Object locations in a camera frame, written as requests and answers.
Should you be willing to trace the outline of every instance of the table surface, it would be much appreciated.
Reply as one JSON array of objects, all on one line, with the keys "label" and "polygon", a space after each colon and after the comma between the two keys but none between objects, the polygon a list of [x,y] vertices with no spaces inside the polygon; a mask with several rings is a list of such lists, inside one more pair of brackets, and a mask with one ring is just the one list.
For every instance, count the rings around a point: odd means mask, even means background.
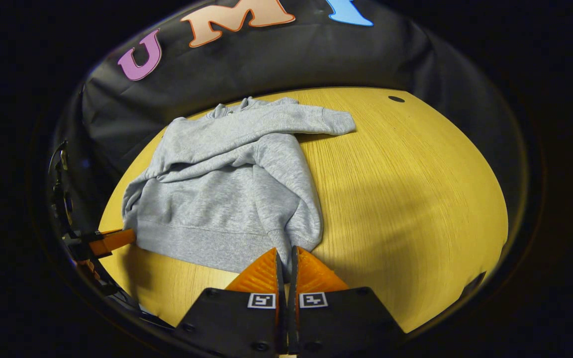
[{"label": "table surface", "polygon": [[[406,332],[454,303],[478,274],[486,271],[487,279],[507,239],[507,209],[491,168],[452,122],[399,90],[320,88],[258,98],[282,97],[348,111],[357,126],[339,137],[297,135],[323,213],[323,237],[312,250],[317,258],[350,287],[373,288]],[[163,133],[123,175],[100,231],[122,228],[125,187],[149,165]],[[172,326],[204,288],[224,288],[237,275],[137,245],[114,250],[100,262]]]}]

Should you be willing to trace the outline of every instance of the black backdrop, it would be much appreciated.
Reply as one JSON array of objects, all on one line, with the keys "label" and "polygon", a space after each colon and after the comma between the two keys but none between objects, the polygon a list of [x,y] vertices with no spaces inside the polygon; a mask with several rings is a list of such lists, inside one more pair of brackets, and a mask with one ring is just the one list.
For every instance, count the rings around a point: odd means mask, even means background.
[{"label": "black backdrop", "polygon": [[[73,213],[80,229],[97,227],[125,170],[173,118],[248,95],[367,86],[409,91],[468,136],[501,186],[509,235],[516,231],[527,186],[533,192],[537,184],[523,179],[528,159],[518,146],[521,134],[512,111],[473,64],[430,30],[377,1],[359,1],[360,12],[374,27],[331,21],[326,0],[282,0],[282,5],[296,15],[296,22],[261,29],[243,26],[198,48],[188,46],[191,27],[179,21],[192,6],[139,29],[136,37],[100,59],[73,89],[50,149],[65,138],[70,141],[68,179],[73,201],[83,208]],[[152,29],[160,30],[161,61],[146,79],[132,82],[116,61]],[[146,61],[143,47],[136,47],[134,57]],[[527,115],[521,113],[519,119],[527,122]]]},{"label": "black backdrop", "polygon": [[[182,4],[146,5],[0,5],[0,356],[154,356],[63,283],[36,240],[48,228],[32,226],[25,196],[41,188],[24,187],[29,173],[44,168],[41,145],[29,142],[36,120],[59,113],[110,48]],[[435,329],[423,348],[573,356],[573,2],[392,5],[471,57],[522,106],[547,163],[542,221],[519,268],[484,304]],[[49,133],[39,134],[46,144]]]}]

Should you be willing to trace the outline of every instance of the orange letter m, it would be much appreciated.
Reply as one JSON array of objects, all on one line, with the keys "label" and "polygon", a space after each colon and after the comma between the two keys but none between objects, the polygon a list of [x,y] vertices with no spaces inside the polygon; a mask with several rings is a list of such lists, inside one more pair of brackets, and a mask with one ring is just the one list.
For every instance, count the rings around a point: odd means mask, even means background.
[{"label": "orange letter m", "polygon": [[240,0],[234,7],[210,5],[180,19],[189,21],[191,25],[193,41],[189,43],[189,47],[202,46],[222,36],[222,31],[211,28],[211,22],[230,31],[240,30],[249,11],[253,16],[249,22],[252,27],[278,25],[295,20],[295,16],[284,10],[280,0]]}]

